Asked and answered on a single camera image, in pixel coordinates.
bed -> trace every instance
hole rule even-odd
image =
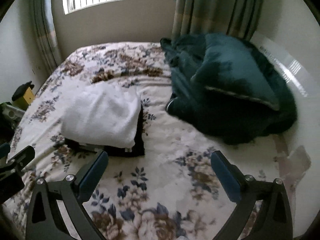
[[[60,118],[75,88],[101,81],[135,86],[141,93],[145,147],[142,157],[110,157],[95,192],[84,203],[106,239],[212,239],[235,207],[210,167],[214,150],[256,179],[281,177],[295,217],[295,187],[311,165],[303,146],[288,149],[283,135],[256,138],[239,146],[203,135],[164,110],[171,96],[171,80],[160,44],[108,43],[72,53],[38,91],[15,132],[9,157],[27,145],[36,151],[23,175],[25,188],[4,207],[21,236],[37,178],[62,180],[93,158],[94,153],[64,144]],[[298,164],[290,153],[304,163]],[[241,238],[250,232],[259,206],[257,202]],[[65,221],[71,236],[78,238],[71,221]]]

green curtain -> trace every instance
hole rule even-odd
[[[31,0],[30,10],[38,48],[41,51],[47,73],[51,75],[62,63],[53,24],[51,0]]]
[[[223,32],[249,40],[263,0],[177,0],[172,39],[187,33]]]

pillowcase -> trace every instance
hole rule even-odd
[[[207,90],[265,104],[276,111],[280,108],[249,49],[240,40],[224,34],[206,35],[204,60],[190,81]]]

dark green blanket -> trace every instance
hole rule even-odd
[[[166,110],[227,144],[281,133],[297,119],[284,79],[251,43],[221,33],[163,38],[172,70]]]

black clamp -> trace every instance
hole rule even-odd
[[[5,143],[0,146],[0,158],[10,153],[10,145]],[[21,179],[21,170],[35,157],[35,150],[27,146],[6,164],[0,165],[0,204],[11,198],[23,189],[24,183]]]
[[[38,179],[28,208],[26,240],[74,239],[66,228],[57,200],[64,202],[81,239],[105,240],[82,203],[89,201],[107,165],[108,154],[99,151],[95,159],[84,165],[76,175],[70,174],[62,181],[55,182]]]
[[[290,205],[281,179],[265,182],[244,176],[220,151],[212,153],[211,167],[230,201],[237,203],[213,240],[237,240],[257,200],[262,200],[262,205],[250,234],[243,240],[292,240]]]
[[[57,205],[65,204],[69,217],[82,240],[104,240],[82,206],[90,199],[105,168],[108,155],[97,153],[95,159],[83,166],[76,175],[62,181],[36,182],[27,215],[26,240],[72,240]],[[255,224],[245,240],[292,240],[292,218],[288,197],[282,180],[256,181],[244,176],[231,165],[220,151],[211,155],[211,166],[229,199],[237,206],[213,240],[237,240],[245,227],[257,200],[263,200]]]

